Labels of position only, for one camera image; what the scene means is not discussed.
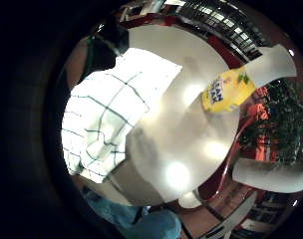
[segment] green leaves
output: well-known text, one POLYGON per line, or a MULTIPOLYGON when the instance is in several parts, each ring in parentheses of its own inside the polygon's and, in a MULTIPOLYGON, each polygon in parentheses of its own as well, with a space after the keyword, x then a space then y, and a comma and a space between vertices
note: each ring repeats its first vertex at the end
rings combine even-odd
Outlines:
POLYGON ((241 82, 244 82, 245 84, 248 84, 249 80, 250 79, 247 76, 247 74, 245 72, 242 72, 242 73, 239 74, 238 84, 240 84, 241 82))
POLYGON ((277 160, 283 163, 302 161, 303 88, 296 82, 277 80, 267 85, 267 90, 264 106, 269 118, 248 126, 239 142, 244 147, 276 147, 277 160))

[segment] checkered cloth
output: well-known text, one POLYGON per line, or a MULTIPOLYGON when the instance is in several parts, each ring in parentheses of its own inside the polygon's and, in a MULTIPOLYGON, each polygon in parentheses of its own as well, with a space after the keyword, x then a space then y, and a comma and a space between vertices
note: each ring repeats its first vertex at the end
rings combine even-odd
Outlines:
POLYGON ((113 69, 94 72, 77 85, 62 123, 69 172, 102 182, 126 158, 126 135, 180 71, 151 52, 129 49, 113 69))

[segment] person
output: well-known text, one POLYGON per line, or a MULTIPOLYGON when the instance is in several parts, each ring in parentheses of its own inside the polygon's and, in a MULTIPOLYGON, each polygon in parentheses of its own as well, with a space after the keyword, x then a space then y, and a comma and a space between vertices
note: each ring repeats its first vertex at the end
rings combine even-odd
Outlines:
MULTIPOLYGON (((118 51, 112 49, 111 46, 116 46, 117 44, 115 42, 109 44, 108 41, 98 35, 92 35, 82 39, 76 45, 60 76, 59 88, 63 100, 67 101, 74 86, 79 84, 90 73, 103 71, 115 65, 118 51)), ((149 212, 147 207, 125 206, 112 202, 89 189, 86 183, 87 180, 81 175, 73 173, 71 170, 70 173, 73 181, 92 209, 99 216, 114 224, 125 238, 179 238, 181 231, 180 221, 171 211, 149 212)))

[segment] white table top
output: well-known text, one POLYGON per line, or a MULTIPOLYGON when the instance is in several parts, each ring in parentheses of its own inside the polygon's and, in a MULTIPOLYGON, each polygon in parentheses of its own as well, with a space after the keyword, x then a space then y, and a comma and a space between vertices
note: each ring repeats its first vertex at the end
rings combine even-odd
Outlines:
POLYGON ((203 40, 180 29, 148 25, 130 29, 130 45, 179 64, 182 71, 128 134, 127 159, 104 183, 91 187, 119 203, 157 205, 197 188, 222 164, 239 110, 223 115, 202 110, 199 94, 228 70, 203 40))

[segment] jeans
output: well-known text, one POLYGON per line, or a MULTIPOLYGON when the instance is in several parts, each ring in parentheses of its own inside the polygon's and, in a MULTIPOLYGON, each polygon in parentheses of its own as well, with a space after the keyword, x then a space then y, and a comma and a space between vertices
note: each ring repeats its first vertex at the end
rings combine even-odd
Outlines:
POLYGON ((92 191, 87 192, 84 197, 99 216, 114 224, 127 239, 179 238, 180 221, 169 210, 149 213, 144 207, 142 217, 134 224, 140 207, 114 203, 92 191))

